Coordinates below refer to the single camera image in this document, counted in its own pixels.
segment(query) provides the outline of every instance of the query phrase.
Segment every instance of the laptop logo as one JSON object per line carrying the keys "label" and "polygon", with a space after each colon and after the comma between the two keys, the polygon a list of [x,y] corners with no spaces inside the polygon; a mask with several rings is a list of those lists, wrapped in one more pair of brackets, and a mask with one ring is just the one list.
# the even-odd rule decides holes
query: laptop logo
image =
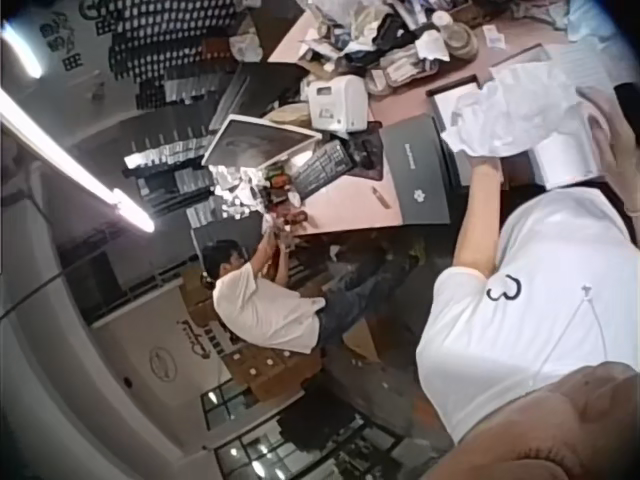
{"label": "laptop logo", "polygon": [[415,170],[416,169],[416,162],[413,159],[413,152],[411,151],[411,145],[409,145],[408,143],[404,144],[404,151],[407,152],[407,158],[409,159],[409,168],[411,170]]}
{"label": "laptop logo", "polygon": [[416,199],[416,202],[422,203],[424,202],[425,194],[422,190],[418,189],[415,192],[413,192],[413,198]]}

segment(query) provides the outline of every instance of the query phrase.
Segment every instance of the keyboard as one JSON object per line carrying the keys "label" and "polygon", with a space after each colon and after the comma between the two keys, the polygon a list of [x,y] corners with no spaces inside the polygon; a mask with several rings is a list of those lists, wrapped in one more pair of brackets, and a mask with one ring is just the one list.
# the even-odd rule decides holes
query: keyboard
{"label": "keyboard", "polygon": [[355,164],[339,140],[323,145],[293,174],[292,182],[301,200],[334,182]]}

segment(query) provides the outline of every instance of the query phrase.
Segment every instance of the black number 3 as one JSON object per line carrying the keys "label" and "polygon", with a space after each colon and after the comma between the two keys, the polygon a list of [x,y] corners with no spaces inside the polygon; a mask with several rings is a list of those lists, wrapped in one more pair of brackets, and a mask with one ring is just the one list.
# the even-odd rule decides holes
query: black number 3
{"label": "black number 3", "polygon": [[492,302],[497,302],[498,300],[500,300],[501,298],[504,297],[505,300],[509,300],[509,301],[513,301],[516,300],[520,294],[522,293],[522,282],[520,280],[518,280],[515,277],[512,277],[511,275],[505,275],[509,280],[511,280],[513,283],[516,284],[516,293],[514,293],[513,295],[509,295],[507,292],[501,293],[500,295],[498,295],[497,297],[494,297],[491,294],[491,289],[487,290],[487,298],[489,300],[491,300]]}

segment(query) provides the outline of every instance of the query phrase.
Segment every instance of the pink desk surface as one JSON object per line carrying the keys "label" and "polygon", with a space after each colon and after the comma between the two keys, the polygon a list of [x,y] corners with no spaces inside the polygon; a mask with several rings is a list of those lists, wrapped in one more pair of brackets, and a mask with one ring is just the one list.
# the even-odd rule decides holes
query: pink desk surface
{"label": "pink desk surface", "polygon": [[[390,208],[377,200],[374,187]],[[402,225],[400,204],[386,159],[382,181],[342,176],[309,197],[302,208],[309,215],[309,222],[296,230],[298,235]]]}
{"label": "pink desk surface", "polygon": [[[475,62],[462,65],[455,70],[444,70],[433,77],[416,80],[387,97],[371,97],[369,108],[372,117],[388,126],[407,118],[431,113],[431,107],[425,95],[427,90],[470,75],[476,75],[480,82],[484,83],[490,78],[489,67],[501,60],[538,43],[567,43],[563,32],[554,31],[551,27],[538,22],[514,21],[505,16],[496,19],[493,23],[506,37],[506,50],[489,49],[486,46],[482,28],[478,28],[475,34],[478,37],[480,53]],[[305,13],[269,61],[296,62],[300,41],[314,25],[313,17]],[[401,225],[400,205],[386,160],[384,168],[382,182],[344,176],[308,198],[303,209],[309,215],[310,221],[297,233],[316,234]],[[374,196],[372,187],[382,194],[391,208],[385,209],[381,205]]]}

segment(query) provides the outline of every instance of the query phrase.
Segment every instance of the tissue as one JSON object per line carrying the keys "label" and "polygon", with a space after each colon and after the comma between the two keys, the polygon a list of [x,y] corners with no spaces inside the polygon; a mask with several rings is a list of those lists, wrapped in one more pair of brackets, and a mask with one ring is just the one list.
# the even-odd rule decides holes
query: tissue
{"label": "tissue", "polygon": [[458,99],[454,126],[442,138],[454,152],[474,157],[515,155],[558,131],[579,101],[575,86],[551,63],[513,65]]}

